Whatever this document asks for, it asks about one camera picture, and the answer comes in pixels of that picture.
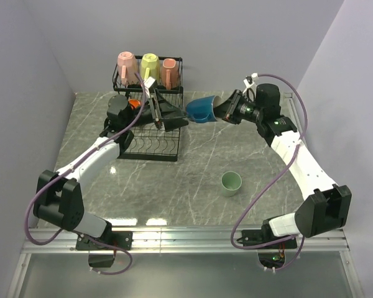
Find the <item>blue mug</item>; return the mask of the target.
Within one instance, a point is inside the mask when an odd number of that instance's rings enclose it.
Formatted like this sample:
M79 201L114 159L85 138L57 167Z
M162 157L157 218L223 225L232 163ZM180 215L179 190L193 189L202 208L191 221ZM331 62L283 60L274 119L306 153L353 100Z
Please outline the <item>blue mug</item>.
M208 96L189 102L185 108L188 118L197 124L216 122L213 107L215 99L216 96Z

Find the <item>orange mug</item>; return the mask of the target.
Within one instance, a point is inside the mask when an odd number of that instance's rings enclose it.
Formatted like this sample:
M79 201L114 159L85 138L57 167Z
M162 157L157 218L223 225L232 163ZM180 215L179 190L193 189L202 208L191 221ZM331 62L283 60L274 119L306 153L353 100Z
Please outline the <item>orange mug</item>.
M128 102L133 109L138 109L138 108L141 107L141 102L138 99L130 98L130 99L128 99Z

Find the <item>salmon floral mug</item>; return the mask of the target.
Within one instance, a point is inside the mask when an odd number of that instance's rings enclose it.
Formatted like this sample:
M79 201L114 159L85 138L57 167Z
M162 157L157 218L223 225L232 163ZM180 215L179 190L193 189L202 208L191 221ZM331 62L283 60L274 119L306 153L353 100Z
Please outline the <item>salmon floral mug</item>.
M166 58L162 62L161 82L167 90L176 88L179 85L179 73L177 61L173 58Z

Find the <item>yellow-green faceted mug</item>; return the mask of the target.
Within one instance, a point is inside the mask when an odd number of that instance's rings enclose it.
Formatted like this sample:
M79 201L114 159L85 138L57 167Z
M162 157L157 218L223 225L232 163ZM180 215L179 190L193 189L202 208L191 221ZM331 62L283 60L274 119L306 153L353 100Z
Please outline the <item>yellow-green faceted mug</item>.
M140 75L143 80L153 77L157 81L160 79L160 60L156 54L146 53L140 61Z

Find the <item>pale pink mug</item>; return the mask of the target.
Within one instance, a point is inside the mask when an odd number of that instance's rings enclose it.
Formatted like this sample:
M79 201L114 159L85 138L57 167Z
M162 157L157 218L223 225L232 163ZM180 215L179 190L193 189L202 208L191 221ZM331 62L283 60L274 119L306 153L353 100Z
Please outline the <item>pale pink mug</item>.
M117 70L121 84L128 86L137 82L138 63L131 52L121 52L117 57Z

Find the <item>light green tumbler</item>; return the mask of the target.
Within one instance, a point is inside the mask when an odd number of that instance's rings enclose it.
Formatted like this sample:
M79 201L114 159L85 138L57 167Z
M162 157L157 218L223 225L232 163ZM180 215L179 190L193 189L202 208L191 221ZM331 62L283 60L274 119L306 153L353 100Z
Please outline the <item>light green tumbler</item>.
M221 193L225 197L232 197L237 194L242 186L241 176L234 172L225 172L221 177Z

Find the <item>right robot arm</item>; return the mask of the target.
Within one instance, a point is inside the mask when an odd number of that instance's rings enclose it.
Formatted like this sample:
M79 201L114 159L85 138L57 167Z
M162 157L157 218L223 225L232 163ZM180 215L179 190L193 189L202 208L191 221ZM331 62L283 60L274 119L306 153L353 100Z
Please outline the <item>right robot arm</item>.
M265 220L259 235L252 240L242 237L243 248L275 248L296 235L310 238L345 226L351 190L337 185L323 171L295 124L282 115L276 85L258 85L254 99L236 89L228 99L214 102L214 114L230 124L243 120L255 124L259 135L286 164L303 197L296 211Z

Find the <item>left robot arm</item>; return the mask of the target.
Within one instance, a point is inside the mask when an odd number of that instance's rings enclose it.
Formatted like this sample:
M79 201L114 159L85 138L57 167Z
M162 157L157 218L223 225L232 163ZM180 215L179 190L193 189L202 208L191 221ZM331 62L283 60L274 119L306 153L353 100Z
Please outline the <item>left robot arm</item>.
M33 215L62 230L90 236L97 249L110 247L111 223L85 211L83 192L105 166L129 148L134 138L131 129L145 124L171 131L188 125L187 113L158 91L143 92L138 105L125 95L113 96L104 129L89 149L58 171L46 170L39 176Z

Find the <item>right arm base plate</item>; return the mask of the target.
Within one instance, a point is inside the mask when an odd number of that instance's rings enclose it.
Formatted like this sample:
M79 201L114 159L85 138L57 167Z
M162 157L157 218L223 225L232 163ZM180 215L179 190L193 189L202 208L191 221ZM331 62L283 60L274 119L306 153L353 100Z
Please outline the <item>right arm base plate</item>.
M295 238L289 236L275 237L272 232L263 232L262 230L242 230L241 237L237 239L238 244L243 247L257 246L268 242L275 242L275 244L260 247L260 249L295 249L297 248L297 241Z

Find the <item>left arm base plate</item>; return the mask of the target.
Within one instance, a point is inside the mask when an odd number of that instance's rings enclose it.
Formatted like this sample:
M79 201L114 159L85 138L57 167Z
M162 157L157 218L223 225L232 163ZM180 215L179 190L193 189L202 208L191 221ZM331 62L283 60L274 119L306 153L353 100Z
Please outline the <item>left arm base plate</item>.
M76 241L77 251L113 250L111 247L130 250L132 246L132 231L111 231L104 237L79 236Z

